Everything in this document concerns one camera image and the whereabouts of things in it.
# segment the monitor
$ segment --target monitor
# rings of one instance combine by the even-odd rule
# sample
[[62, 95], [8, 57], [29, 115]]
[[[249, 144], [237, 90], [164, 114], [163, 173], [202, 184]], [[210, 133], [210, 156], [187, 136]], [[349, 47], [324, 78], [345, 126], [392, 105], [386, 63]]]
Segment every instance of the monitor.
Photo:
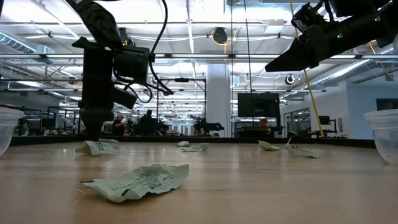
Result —
[[319, 116], [319, 121], [321, 122], [321, 125], [330, 125], [329, 116]]
[[238, 93], [238, 117], [279, 116], [278, 93]]

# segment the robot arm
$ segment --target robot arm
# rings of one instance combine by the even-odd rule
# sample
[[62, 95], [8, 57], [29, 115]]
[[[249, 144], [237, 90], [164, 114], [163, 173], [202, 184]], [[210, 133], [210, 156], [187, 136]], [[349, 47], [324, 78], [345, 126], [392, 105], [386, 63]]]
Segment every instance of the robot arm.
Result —
[[[331, 2], [337, 16], [350, 16], [336, 22], [330, 13], [326, 22], [317, 13], [322, 3]], [[398, 31], [398, 0], [320, 0], [316, 7], [304, 5], [292, 24], [302, 32], [290, 49], [266, 66], [267, 72], [300, 71], [372, 40], [380, 47], [394, 41]]]
[[[112, 14], [98, 3], [92, 0], [66, 0], [66, 2], [78, 13], [96, 41], [92, 43], [81, 37], [72, 46], [84, 49], [83, 93], [79, 107], [81, 119], [87, 130], [87, 140], [97, 141], [103, 123], [114, 118], [113, 103], [132, 109], [139, 99], [137, 95], [127, 92], [127, 89], [134, 92], [132, 84], [137, 83], [147, 87], [152, 96], [149, 87], [155, 87], [146, 81], [150, 66], [154, 78], [159, 82], [152, 68], [152, 62], [155, 61], [154, 48], [150, 51], [148, 48], [134, 47], [132, 44], [124, 45], [125, 41], [121, 38], [120, 30], [124, 31], [124, 34], [125, 30], [119, 29]], [[112, 74], [118, 82], [112, 81]], [[115, 84], [122, 84], [125, 88], [123, 90], [115, 88]], [[160, 85], [165, 88], [160, 91], [173, 94], [161, 82]]]

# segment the column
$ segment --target column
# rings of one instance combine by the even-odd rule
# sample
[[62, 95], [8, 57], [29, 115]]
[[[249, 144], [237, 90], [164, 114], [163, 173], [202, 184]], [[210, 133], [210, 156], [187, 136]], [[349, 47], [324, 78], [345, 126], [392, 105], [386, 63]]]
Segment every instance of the column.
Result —
[[213, 131], [221, 138], [231, 137], [231, 88], [228, 64], [207, 65], [207, 104], [208, 123], [220, 123], [225, 130]]

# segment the table surface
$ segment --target table surface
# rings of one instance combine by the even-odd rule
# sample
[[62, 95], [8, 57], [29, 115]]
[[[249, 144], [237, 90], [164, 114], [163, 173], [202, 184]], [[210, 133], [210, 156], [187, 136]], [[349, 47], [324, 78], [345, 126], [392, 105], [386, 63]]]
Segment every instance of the table surface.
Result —
[[[0, 223], [398, 223], [398, 167], [375, 149], [302, 145], [321, 159], [256, 144], [121, 143], [117, 157], [79, 143], [10, 147], [0, 157]], [[190, 165], [177, 190], [113, 203], [79, 184], [153, 163]]]

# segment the crumpled paper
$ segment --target crumpled paper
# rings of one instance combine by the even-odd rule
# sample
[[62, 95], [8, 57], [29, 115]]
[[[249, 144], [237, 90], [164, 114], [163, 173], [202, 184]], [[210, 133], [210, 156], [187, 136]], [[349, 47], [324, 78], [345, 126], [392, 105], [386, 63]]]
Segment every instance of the crumpled paper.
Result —
[[259, 146], [260, 146], [261, 149], [263, 149], [265, 151], [277, 151], [277, 150], [280, 150], [279, 147], [272, 146], [268, 142], [264, 142], [264, 141], [260, 141], [260, 140], [259, 140]]
[[146, 193], [160, 194], [177, 189], [189, 175], [189, 165], [167, 166], [153, 164], [140, 167], [117, 179], [83, 181], [112, 202], [137, 200]]
[[187, 142], [187, 141], [178, 142], [177, 146], [188, 147], [189, 146], [189, 142]]
[[196, 146], [180, 147], [180, 150], [184, 152], [203, 152], [208, 148], [209, 148], [208, 143], [200, 143]]
[[117, 156], [120, 153], [119, 142], [113, 139], [99, 139], [98, 142], [85, 141], [75, 153], [83, 153], [92, 156]]
[[312, 157], [312, 158], [316, 158], [316, 159], [321, 158], [321, 156], [319, 154], [317, 154], [316, 152], [313, 152], [311, 149], [306, 149], [306, 148], [301, 148], [301, 147], [295, 147], [293, 149], [292, 146], [290, 146], [290, 140], [292, 140], [292, 138], [290, 138], [289, 141], [287, 142], [287, 144], [285, 145], [285, 149], [288, 150], [291, 155]]

